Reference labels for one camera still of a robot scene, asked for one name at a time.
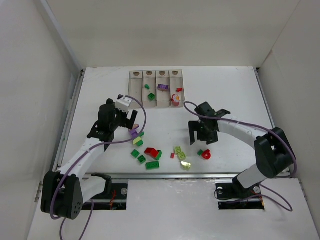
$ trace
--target screw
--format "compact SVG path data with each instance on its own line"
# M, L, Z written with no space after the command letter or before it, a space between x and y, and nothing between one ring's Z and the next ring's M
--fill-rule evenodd
M128 194L128 189L126 189L125 187L121 189L121 194L122 195L127 195Z
M223 194L223 193L224 193L223 190L224 190L224 189L223 189L221 186L218 186L218 187L216 188L216 192L217 192L218 194Z
M258 187L258 186L255 186L255 187L253 188L253 191L254 191L256 194L261 193L260 187Z

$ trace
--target white wall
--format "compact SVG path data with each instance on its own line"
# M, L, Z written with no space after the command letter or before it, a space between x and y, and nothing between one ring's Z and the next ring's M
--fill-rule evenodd
M259 75L276 125L298 160L312 216L320 231L320 1L301 0Z
M260 67L299 0L48 2L83 67Z
M53 155L71 72L32 0L0 2L0 238L21 240Z

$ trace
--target green toy brick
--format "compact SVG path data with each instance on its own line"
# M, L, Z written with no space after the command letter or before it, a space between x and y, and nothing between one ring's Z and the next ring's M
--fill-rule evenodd
M147 161L147 159L145 158L145 156L141 155L140 157L138 157L138 160L141 164L143 164L145 161Z
M148 99L150 99L151 101L155 100L155 98L156 98L156 95L154 95L153 93L150 93L148 95Z
M186 155L185 155L185 153L182 151L182 152L180 152L179 154L178 154L178 158L182 161L182 160L185 160L186 159Z
M204 152L204 151L199 150L197 154L198 154L199 156L201 156L201 154L202 154L203 152Z
M158 155L155 157L155 160L159 160L162 156L162 151L161 150L158 150Z
M160 168L159 161L147 162L147 163L145 164L145 168L146 168L147 170L158 169L158 168Z
M175 153L175 154L181 153L181 147L180 147L180 146L175 146L175 147L174 147L174 153Z
M137 150L133 150L131 155L136 159L140 155L140 152L138 152Z
M143 145L144 144L144 141L142 141L142 140L140 140L140 141L138 141L137 143L136 143L136 145L138 146L138 147L140 147L141 145Z

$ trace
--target purple cable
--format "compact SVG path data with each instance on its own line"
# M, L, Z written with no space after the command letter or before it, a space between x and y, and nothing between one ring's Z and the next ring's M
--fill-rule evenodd
M127 98L130 98L134 101L136 101L140 107L142 108L143 110L143 113L144 113L144 123L143 123L143 126L142 126L142 129L141 131L139 132L142 133L146 127L146 124L147 124L147 113L146 113L146 110L144 108L144 106L137 100L135 99L134 97L132 96L126 96ZM99 144L96 144L92 147L90 147L88 150L91 151L92 149L95 149L96 147L99 147L101 145L109 145L109 144L124 144L124 143L127 143L127 142L130 142L132 141L133 138L130 138L128 140L123 140L123 141L111 141L111 142L102 142L102 143L99 143ZM53 197L52 197L52 201L51 201L51 205L50 205L50 216L53 220L57 220L57 219L60 219L61 217L60 216L54 216L54 205L55 205L55 202L56 202L56 199L57 199L57 196L58 196L58 193L59 193L59 189L62 187L62 185L64 184L66 178L68 177L68 174L72 171L72 169L89 153L89 151L86 151L84 154L82 154L75 162L74 164L68 169L68 171L66 171L66 173L63 175L61 181L59 182L58 186L56 187L55 189L55 192L53 194Z
M81 233L81 236L79 238L79 240L81 240L83 238L83 236L85 235L85 232L87 230L87 227L88 227L88 224L90 222L90 219L91 219L91 216L92 216L92 213L94 212L94 207L95 207L95 203L92 199L90 199L90 202L91 202L91 210L90 210L90 215L88 217L88 220L86 221L86 224L84 226L84 229ZM62 228L64 227L64 224L65 224L65 221L66 221L66 218L63 219L62 223L61 223L61 226L60 226L60 231L59 231L59 235L60 235L60 240L64 240L63 237L62 237Z
M191 114L195 115L195 116L198 116L200 118L203 118L203 119L213 119L213 120L220 120L220 121L226 121L226 122L231 122L231 123L236 123L236 124L240 124L240 125L244 125L244 126L249 126L249 127L253 127L253 128L257 128L257 129L262 129L268 133L270 133L271 135L273 135L276 139L278 139L281 144L286 148L286 150L289 152L292 160L293 160L293 165L294 165L294 170L293 172L288 175L288 176L278 176L278 178L290 178L292 177L293 175L295 175L295 173L297 172L297 169L298 169L298 166L297 166L297 161L296 161L296 158L295 158L295 155L294 153L292 152L292 150L290 149L290 147L285 143L285 141L283 141L277 134L275 134L273 131L263 127L263 126L259 126L259 125L256 125L256 124L251 124L251 123L246 123L246 122L242 122L242 121L236 121L236 120L232 120L232 119L226 119L226 118L221 118L221 117L214 117L214 116L202 116L200 114L197 114L193 111L191 111L187 106L186 104L191 104L191 105L194 105L196 108L198 107L195 103L191 102L191 101L185 101L184 102L184 108ZM260 183L260 186L269 190L270 192L276 194L277 196L279 196L283 201L285 201L286 204L288 204L289 208L286 208L285 206L283 206L281 203L279 203L278 201L272 199L271 197L269 196L266 196L266 195L263 195L263 194L256 194L256 195L253 195L253 196L249 196L247 198L243 198L243 199L238 199L238 200L235 200L235 201L228 201L227 203L228 204L235 204L235 203L240 203L240 202L243 202L245 200L249 200L249 199L253 199L253 198L258 198L258 197L264 197L264 198L267 198L269 200L271 200L272 202L274 202L275 204L279 205L280 207L282 207L283 209L289 211L289 212L293 212L293 208L291 206L291 204L283 197L281 196L279 193L277 193L276 191L262 185Z
M184 102L184 108L191 114L198 116L200 118L203 119L212 119L212 120L220 120L220 121L226 121L226 122L230 122L230 123L235 123L235 124L240 124L240 125L244 125L244 126L248 126L248 127L253 127L256 129L262 129L268 133L270 133L272 136L274 136L276 139L278 139L280 141L280 143L284 146L284 148L288 151L288 153L290 154L290 157L292 158L293 161L293 165L294 165L294 170L292 171L292 173L288 176L278 176L277 178L279 179L286 179L286 178L290 178L293 177L297 170L298 170L298 166L297 166L297 160L295 158L295 155L293 153L293 151L290 149L290 147L285 143L285 141L283 141L281 139L281 137L279 137L277 134L275 134L273 131L271 131L270 129L264 127L264 126L260 126L260 125L256 125L256 124L252 124L252 123L247 123L247 122L243 122L243 121L237 121L237 120L232 120L232 119L226 119L226 118L222 118L222 117L216 117L216 116L202 116L200 114L197 114L193 111L191 111L186 104L192 104L194 105L196 108L198 107L195 103L191 102L191 101L185 101Z

